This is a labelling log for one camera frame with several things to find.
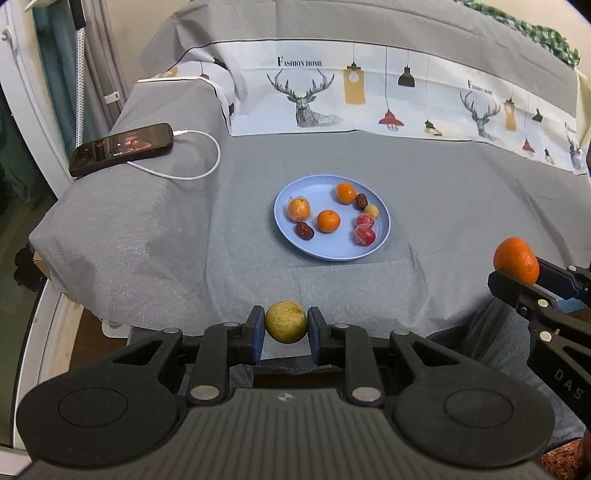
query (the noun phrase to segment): orange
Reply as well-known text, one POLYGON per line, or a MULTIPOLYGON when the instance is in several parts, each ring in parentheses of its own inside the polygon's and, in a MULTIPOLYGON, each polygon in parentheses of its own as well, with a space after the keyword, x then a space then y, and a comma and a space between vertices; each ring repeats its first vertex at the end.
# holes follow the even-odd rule
POLYGON ((533 285, 540 276, 540 264, 530 246, 519 237, 512 236, 496 247, 492 263, 502 271, 525 284, 533 285))
POLYGON ((304 197, 296 197, 287 205, 287 215, 294 222, 304 222, 311 214, 310 202, 304 197))
POLYGON ((321 232, 332 233, 340 225, 340 216, 334 210, 322 210, 316 217, 316 225, 321 232))
POLYGON ((342 181, 335 187, 335 193, 337 200, 340 203, 344 203, 345 205, 353 203, 355 201, 355 197, 357 196, 355 187, 346 181, 342 181))

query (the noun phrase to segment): green cloth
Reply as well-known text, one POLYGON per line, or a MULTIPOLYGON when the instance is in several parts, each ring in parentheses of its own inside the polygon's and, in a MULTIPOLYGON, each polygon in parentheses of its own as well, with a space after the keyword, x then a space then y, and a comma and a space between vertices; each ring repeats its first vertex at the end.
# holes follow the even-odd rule
POLYGON ((504 23, 513 30, 521 32, 526 37, 529 37, 536 43, 542 45, 546 50, 551 52, 555 57, 565 62, 567 65, 575 68, 581 61, 579 52, 575 48, 570 49, 569 43, 556 30, 541 25, 532 25, 527 22, 518 20, 515 17, 499 10, 498 8, 489 5, 481 4, 477 0, 454 0, 468 8, 477 10, 480 13, 494 18, 498 22, 504 23))

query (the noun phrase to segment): charging cable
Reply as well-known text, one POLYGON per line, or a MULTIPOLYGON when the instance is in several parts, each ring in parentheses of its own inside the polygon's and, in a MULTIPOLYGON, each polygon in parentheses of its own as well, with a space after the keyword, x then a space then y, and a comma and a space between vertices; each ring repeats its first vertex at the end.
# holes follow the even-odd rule
POLYGON ((197 177, 175 177, 174 175, 166 175, 165 173, 160 173, 160 172, 157 172, 154 170, 150 170, 149 168, 143 167, 142 165, 138 165, 137 163, 134 163, 131 161, 127 162, 127 165, 131 165, 132 167, 143 170, 144 172, 150 173, 151 175, 156 175, 157 177, 161 177, 163 179, 169 179, 169 180, 200 180, 200 179, 204 179, 208 175, 211 175, 216 170, 217 166, 220 164, 220 158, 222 156, 222 151, 220 150, 220 144, 217 143, 217 140, 215 138, 213 138, 210 134, 208 134, 207 132, 201 132, 201 130, 176 130, 173 132, 173 135, 175 137, 178 137, 179 135, 184 135, 184 134, 205 135, 206 137, 211 138, 213 143, 216 144, 217 160, 216 160, 215 164, 213 165, 213 167, 210 168, 207 172, 205 172, 201 175, 198 175, 197 177))

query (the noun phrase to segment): gray bedsheet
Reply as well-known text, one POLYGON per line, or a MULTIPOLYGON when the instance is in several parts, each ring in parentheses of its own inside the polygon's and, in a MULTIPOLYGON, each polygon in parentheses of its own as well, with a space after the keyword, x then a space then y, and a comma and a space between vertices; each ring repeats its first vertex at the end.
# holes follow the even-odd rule
MULTIPOLYGON (((436 33, 441 41, 429 48, 448 45, 444 56, 504 75, 574 112, 574 73, 527 38, 454 2, 396 5, 244 0, 232 5, 233 13, 218 0, 192 2, 163 27, 149 57, 155 73, 158 62, 170 66, 168 60, 191 42, 269 38, 273 30, 280 37, 309 37, 323 15, 340 21, 325 23, 319 38, 340 34, 380 43, 386 30, 370 28, 372 18, 379 25, 386 17, 397 25, 412 19, 419 30, 392 28, 392 35, 406 35, 391 37, 390 44, 409 47, 404 42, 415 35, 436 33), (236 15, 227 32, 222 18, 229 22, 236 15), (464 37, 474 42, 464 44, 464 37), (482 64, 488 53, 503 51, 503 61, 482 64), (523 69, 514 68, 520 59, 523 69)), ((364 132, 232 138, 214 90, 199 80, 137 84, 113 131, 157 122, 216 137, 222 148, 218 171, 194 182, 156 178, 127 165, 99 171, 76 180, 31 234, 56 281, 111 322, 174 325, 194 335, 223 320, 244 320, 253 304, 292 299, 304 308, 319 306, 330 323, 357 323, 372 335, 400 326, 428 335, 468 322, 487 295, 495 247, 508 236, 523 237, 558 265, 591 260, 589 179, 491 145, 364 132), (315 173, 354 178, 382 197, 394 221, 383 248, 359 261, 331 264, 282 239, 272 218, 275 197, 287 183, 315 173)), ((175 140, 169 155, 142 164, 194 176, 214 159, 207 138, 188 134, 175 140)), ((263 355, 308 352, 305 340, 280 345, 267 337, 263 355)))

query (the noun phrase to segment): pendant lamp illustration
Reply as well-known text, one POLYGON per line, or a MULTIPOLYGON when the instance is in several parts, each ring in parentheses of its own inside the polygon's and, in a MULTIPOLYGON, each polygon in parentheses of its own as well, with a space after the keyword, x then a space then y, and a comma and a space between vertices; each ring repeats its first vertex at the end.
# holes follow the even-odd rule
POLYGON ((388 104, 388 95, 387 95, 387 91, 388 91, 388 47, 386 47, 386 59, 385 59, 385 63, 384 63, 384 100, 386 100, 386 114, 384 115, 384 118, 382 118, 378 123, 380 125, 386 125, 386 128, 388 128, 388 130, 392 131, 398 131, 398 127, 403 127, 404 124, 398 120, 398 118, 396 118, 394 116, 394 114, 390 111, 390 105, 388 104))
POLYGON ((523 147, 521 147, 521 149, 524 152, 527 152, 527 153, 529 153, 531 155, 534 155, 535 154, 535 150, 533 149, 533 147, 528 142, 527 137, 525 137, 525 142, 523 142, 523 147))
POLYGON ((534 122, 541 123, 544 117, 540 114, 540 110, 538 108, 535 109, 535 115, 531 118, 534 122))
POLYGON ((343 70, 345 103, 365 104, 365 72, 355 63, 355 44, 353 44, 353 63, 343 70))
POLYGON ((431 58, 429 56, 427 56, 427 72, 425 73, 425 117, 427 117, 427 120, 425 121, 425 129, 424 132, 428 135, 434 135, 435 137, 441 137, 443 136, 443 133, 441 133, 441 130, 438 130, 437 128, 435 128, 435 125, 433 125, 433 123, 429 120, 429 115, 427 113, 427 85, 429 83, 429 64, 430 64, 430 60, 431 58))
POLYGON ((515 102, 513 96, 503 103, 505 109, 505 130, 514 132, 517 130, 517 121, 515 120, 515 102))
POLYGON ((554 160, 552 159, 552 157, 550 157, 550 152, 548 151, 547 148, 544 149, 544 160, 546 160, 546 163, 548 163, 550 165, 556 165, 556 163, 554 163, 554 160))
POLYGON ((435 128, 435 125, 433 125, 429 120, 425 122, 425 133, 435 135, 436 137, 443 135, 441 131, 435 128))
POLYGON ((535 150, 534 150, 534 147, 531 146, 529 140, 527 140, 527 124, 526 124, 527 114, 530 112, 530 100, 531 100, 531 96, 529 96, 527 99, 527 112, 523 116, 523 130, 525 131, 525 141, 523 142, 523 147, 521 147, 521 149, 524 152, 526 152, 527 154, 529 154, 530 157, 533 157, 535 155, 535 150))
POLYGON ((206 80, 209 80, 209 75, 207 73, 203 73, 203 62, 200 61, 199 63, 201 64, 201 75, 199 75, 199 76, 203 77, 206 80))
POLYGON ((398 84, 402 87, 413 87, 414 88, 414 77, 410 73, 410 67, 408 66, 408 59, 410 57, 410 51, 407 50, 407 65, 404 67, 404 72, 398 78, 398 84))

